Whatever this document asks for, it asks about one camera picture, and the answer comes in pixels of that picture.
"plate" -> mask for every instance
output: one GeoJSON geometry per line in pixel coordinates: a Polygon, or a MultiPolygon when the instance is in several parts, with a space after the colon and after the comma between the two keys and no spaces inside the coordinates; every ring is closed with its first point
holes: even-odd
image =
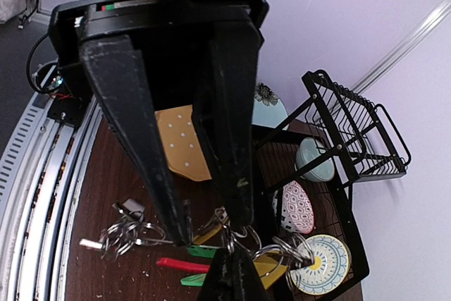
{"type": "Polygon", "coordinates": [[[275,128],[287,117],[287,109],[282,100],[268,86],[257,84],[254,93],[252,124],[275,128]]]}
{"type": "Polygon", "coordinates": [[[210,180],[204,153],[191,121],[192,106],[155,113],[169,169],[193,181],[210,180]]]}
{"type": "Polygon", "coordinates": [[[350,270],[347,247],[330,235],[315,235],[307,239],[315,254],[315,263],[295,269],[290,277],[302,292],[323,295],[336,289],[350,270]]]}
{"type": "MultiPolygon", "coordinates": [[[[301,168],[309,162],[315,160],[318,156],[325,152],[325,147],[318,140],[312,137],[306,137],[301,142],[298,150],[296,151],[296,167],[301,168]]],[[[335,166],[333,160],[327,159],[322,164],[313,168],[311,171],[303,175],[309,181],[325,182],[332,180],[335,175],[335,166]]]]}
{"type": "MultiPolygon", "coordinates": [[[[277,193],[273,198],[274,213],[277,212],[277,193]]],[[[297,181],[283,186],[282,227],[289,232],[309,234],[315,226],[313,207],[307,193],[297,181]]]]}

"metal rail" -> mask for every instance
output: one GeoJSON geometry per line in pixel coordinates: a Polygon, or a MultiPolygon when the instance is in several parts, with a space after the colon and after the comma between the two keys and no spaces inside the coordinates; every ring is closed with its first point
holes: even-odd
{"type": "Polygon", "coordinates": [[[49,118],[35,94],[0,158],[0,300],[63,300],[68,246],[101,122],[93,101],[77,129],[49,118]]]}

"gray floor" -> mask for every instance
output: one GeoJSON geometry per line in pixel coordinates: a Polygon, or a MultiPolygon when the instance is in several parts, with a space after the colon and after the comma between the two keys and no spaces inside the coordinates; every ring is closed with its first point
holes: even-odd
{"type": "MultiPolygon", "coordinates": [[[[47,31],[45,25],[38,23],[30,23],[24,30],[17,26],[18,21],[14,19],[0,25],[0,156],[32,96],[25,79],[28,53],[47,31]]],[[[46,39],[33,57],[32,71],[36,70],[38,63],[55,58],[50,41],[46,39]]]]}

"yellow and white plate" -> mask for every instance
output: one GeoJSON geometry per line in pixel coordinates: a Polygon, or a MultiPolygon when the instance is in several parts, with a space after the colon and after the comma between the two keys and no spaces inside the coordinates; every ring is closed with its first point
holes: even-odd
{"type": "Polygon", "coordinates": [[[315,235],[307,239],[315,254],[311,266],[295,269],[290,277],[304,293],[323,295],[336,289],[350,270],[351,260],[347,247],[330,235],[315,235]]]}

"white corner trim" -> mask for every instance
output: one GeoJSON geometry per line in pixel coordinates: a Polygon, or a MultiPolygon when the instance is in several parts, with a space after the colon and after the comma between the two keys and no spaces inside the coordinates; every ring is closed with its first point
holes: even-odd
{"type": "Polygon", "coordinates": [[[34,21],[35,23],[44,24],[46,26],[49,26],[50,23],[50,16],[47,14],[43,14],[40,12],[37,12],[32,15],[31,21],[34,21]]]}
{"type": "Polygon", "coordinates": [[[440,3],[426,19],[413,30],[404,40],[379,61],[364,77],[352,87],[358,94],[365,92],[376,81],[381,79],[389,70],[406,57],[415,47],[451,13],[451,0],[440,3]]]}

